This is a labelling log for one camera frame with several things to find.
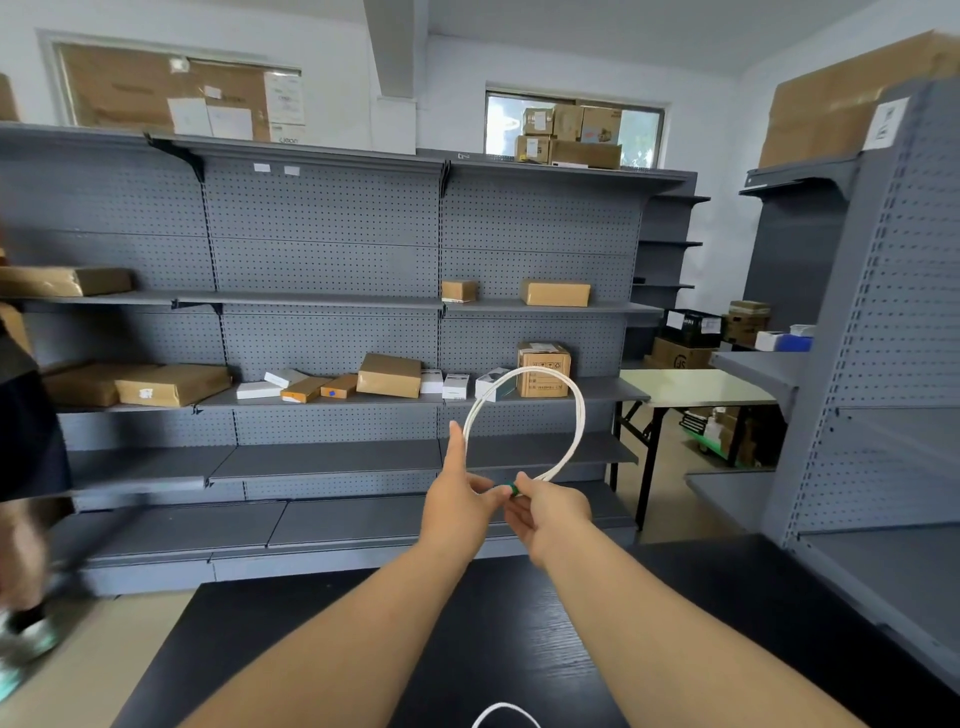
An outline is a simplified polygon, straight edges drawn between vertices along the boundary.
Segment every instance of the floor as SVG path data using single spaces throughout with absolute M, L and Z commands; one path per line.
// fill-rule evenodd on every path
M 643 408 L 634 423 L 643 429 Z M 678 541 L 733 533 L 710 506 L 684 485 L 684 474 L 724 467 L 701 454 L 667 414 L 641 541 Z M 630 433 L 623 442 L 639 455 L 646 448 Z M 618 494 L 636 510 L 641 467 L 621 465 Z M 4 728 L 108 728 L 173 628 L 192 592 L 121 596 L 56 605 L 67 637 L 30 679 L 0 703 Z

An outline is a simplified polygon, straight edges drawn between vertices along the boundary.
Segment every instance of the hand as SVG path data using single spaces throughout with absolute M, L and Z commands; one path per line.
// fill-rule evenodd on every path
M 469 561 L 487 537 L 493 512 L 512 492 L 509 485 L 494 488 L 489 478 L 467 472 L 464 432 L 451 422 L 444 469 L 426 492 L 420 542 Z
M 531 480 L 527 473 L 516 474 L 521 497 L 507 501 L 504 515 L 530 553 L 530 560 L 543 569 L 549 542 L 569 528 L 592 525 L 587 497 L 574 488 Z

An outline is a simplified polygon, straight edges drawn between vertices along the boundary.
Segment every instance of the sticker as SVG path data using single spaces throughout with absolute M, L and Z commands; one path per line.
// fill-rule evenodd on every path
M 213 136 L 203 99 L 167 99 L 167 106 L 174 122 L 174 133 Z
M 666 324 L 670 328 L 683 328 L 684 315 L 680 311 L 667 311 Z
M 207 107 L 210 129 L 220 139 L 253 140 L 253 117 L 249 109 Z
M 700 322 L 701 333 L 720 333 L 720 319 L 703 319 Z
M 265 71 L 263 84 L 267 92 L 267 118 L 271 124 L 306 124 L 299 73 Z
M 270 140 L 277 144 L 303 144 L 306 127 L 302 124 L 271 124 Z
M 874 120 L 870 122 L 870 129 L 867 131 L 867 140 L 863 142 L 864 152 L 868 149 L 886 149 L 894 145 L 897 130 L 900 128 L 900 122 L 903 121 L 903 115 L 906 114 L 906 105 L 909 101 L 908 96 L 876 107 Z

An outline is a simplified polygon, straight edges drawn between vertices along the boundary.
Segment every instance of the black tabletop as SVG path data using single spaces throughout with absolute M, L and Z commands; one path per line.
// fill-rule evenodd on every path
M 960 697 L 759 536 L 630 551 L 874 728 L 923 723 L 924 715 L 956 717 L 960 709 Z M 232 674 L 369 573 L 201 586 L 113 728 L 175 728 Z M 500 701 L 521 706 L 544 728 L 626 725 L 549 580 L 525 557 L 470 565 L 392 724 L 470 726 Z M 484 723 L 522 725 L 521 716 L 506 711 Z

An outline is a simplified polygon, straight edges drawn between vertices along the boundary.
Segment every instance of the white tabletop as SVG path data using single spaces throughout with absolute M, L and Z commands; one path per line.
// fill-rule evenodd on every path
M 620 378 L 650 395 L 651 407 L 777 403 L 759 387 L 719 369 L 621 369 Z

